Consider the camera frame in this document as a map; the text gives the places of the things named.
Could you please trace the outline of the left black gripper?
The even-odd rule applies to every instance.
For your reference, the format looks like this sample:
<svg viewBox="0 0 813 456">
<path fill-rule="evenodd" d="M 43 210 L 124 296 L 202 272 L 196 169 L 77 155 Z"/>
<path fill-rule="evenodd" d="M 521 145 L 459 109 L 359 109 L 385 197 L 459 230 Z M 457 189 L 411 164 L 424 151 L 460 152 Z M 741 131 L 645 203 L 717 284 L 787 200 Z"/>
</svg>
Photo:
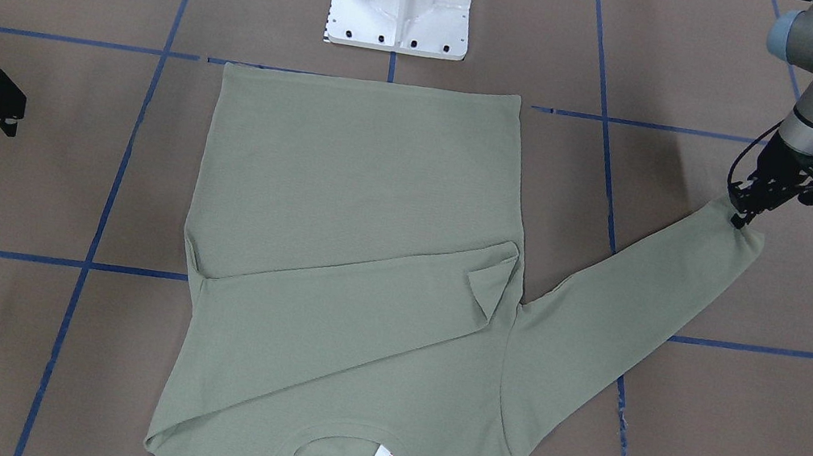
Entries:
<svg viewBox="0 0 813 456">
<path fill-rule="evenodd" d="M 734 161 L 740 164 L 754 145 L 769 137 L 758 154 L 756 167 L 746 181 L 729 181 L 728 195 L 733 209 L 731 224 L 738 231 L 749 226 L 763 211 L 777 209 L 790 199 L 813 206 L 813 155 L 793 151 L 777 131 L 767 131 L 749 144 Z"/>
</svg>

